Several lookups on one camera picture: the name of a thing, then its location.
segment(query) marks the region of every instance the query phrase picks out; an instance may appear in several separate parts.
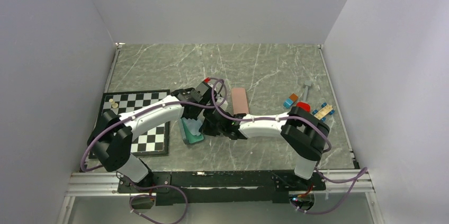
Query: rectangular pink object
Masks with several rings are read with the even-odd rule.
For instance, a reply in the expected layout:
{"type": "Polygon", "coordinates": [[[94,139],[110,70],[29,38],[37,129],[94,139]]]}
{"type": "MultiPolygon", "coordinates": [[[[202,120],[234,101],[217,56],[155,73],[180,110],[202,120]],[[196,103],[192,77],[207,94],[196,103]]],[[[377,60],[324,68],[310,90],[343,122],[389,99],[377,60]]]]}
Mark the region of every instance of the rectangular pink object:
{"type": "Polygon", "coordinates": [[[234,114],[249,114],[248,99],[244,88],[232,88],[231,97],[234,114]]]}

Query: red object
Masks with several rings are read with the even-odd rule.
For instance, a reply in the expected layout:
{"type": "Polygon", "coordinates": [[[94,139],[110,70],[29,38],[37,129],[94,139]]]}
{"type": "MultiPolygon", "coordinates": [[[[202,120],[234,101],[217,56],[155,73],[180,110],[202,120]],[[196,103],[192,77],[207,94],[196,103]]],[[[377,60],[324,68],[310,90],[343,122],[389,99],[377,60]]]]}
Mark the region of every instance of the red object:
{"type": "Polygon", "coordinates": [[[296,106],[298,106],[298,107],[300,107],[300,108],[302,108],[302,109],[304,109],[304,110],[306,110],[307,112],[310,113],[310,105],[307,104],[306,102],[300,101],[300,102],[298,102],[298,103],[296,104],[296,106]]]}

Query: white wall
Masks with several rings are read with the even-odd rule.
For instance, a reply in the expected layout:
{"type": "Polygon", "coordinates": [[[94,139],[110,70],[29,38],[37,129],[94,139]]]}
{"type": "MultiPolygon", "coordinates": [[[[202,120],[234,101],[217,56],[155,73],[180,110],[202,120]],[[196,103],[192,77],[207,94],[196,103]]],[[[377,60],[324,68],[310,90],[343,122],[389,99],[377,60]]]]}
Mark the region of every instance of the white wall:
{"type": "Polygon", "coordinates": [[[91,0],[0,4],[0,222],[55,223],[114,44],[91,0]]]}
{"type": "Polygon", "coordinates": [[[348,0],[325,42],[387,223],[447,223],[449,0],[348,0]]]}
{"type": "Polygon", "coordinates": [[[346,0],[93,0],[115,42],[324,43],[346,0]]]}

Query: black square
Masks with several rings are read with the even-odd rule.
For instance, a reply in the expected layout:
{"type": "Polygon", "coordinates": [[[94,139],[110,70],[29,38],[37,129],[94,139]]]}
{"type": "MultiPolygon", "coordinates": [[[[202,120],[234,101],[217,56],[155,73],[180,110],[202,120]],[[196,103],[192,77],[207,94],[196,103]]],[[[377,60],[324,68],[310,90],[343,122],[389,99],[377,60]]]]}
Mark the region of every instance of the black square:
{"type": "Polygon", "coordinates": [[[147,143],[154,143],[156,142],[156,136],[155,135],[148,135],[147,136],[147,143]]]}
{"type": "Polygon", "coordinates": [[[128,101],[127,107],[134,107],[136,105],[136,101],[128,101]]]}
{"type": "Polygon", "coordinates": [[[137,151],[146,151],[147,144],[137,144],[137,151]]]}
{"type": "Polygon", "coordinates": [[[136,101],[143,100],[143,93],[138,93],[136,95],[136,101]]]}
{"type": "Polygon", "coordinates": [[[161,151],[164,149],[164,143],[155,143],[155,151],[161,151]]]}
{"type": "Polygon", "coordinates": [[[156,127],[156,135],[163,135],[164,127],[156,127]]]}

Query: marble table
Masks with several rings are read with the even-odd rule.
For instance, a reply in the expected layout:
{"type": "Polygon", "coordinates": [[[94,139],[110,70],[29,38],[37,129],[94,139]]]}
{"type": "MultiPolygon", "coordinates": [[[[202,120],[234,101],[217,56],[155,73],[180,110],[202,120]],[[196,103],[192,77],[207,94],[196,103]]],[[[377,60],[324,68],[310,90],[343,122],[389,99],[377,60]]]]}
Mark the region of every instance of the marble table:
{"type": "MultiPolygon", "coordinates": [[[[312,109],[323,102],[335,106],[319,50],[305,44],[124,44],[107,91],[172,91],[196,87],[209,76],[224,78],[228,88],[245,88],[253,115],[285,112],[283,102],[292,93],[301,99],[307,79],[313,83],[308,95],[312,109]]],[[[228,100],[227,111],[232,113],[228,100]]],[[[326,123],[333,149],[323,155],[319,167],[354,168],[337,110],[326,123]]],[[[177,121],[170,122],[168,152],[141,159],[154,171],[242,171],[293,169],[297,158],[282,138],[206,136],[201,143],[185,145],[177,121]]],[[[96,164],[89,161],[89,166],[96,164]]]]}

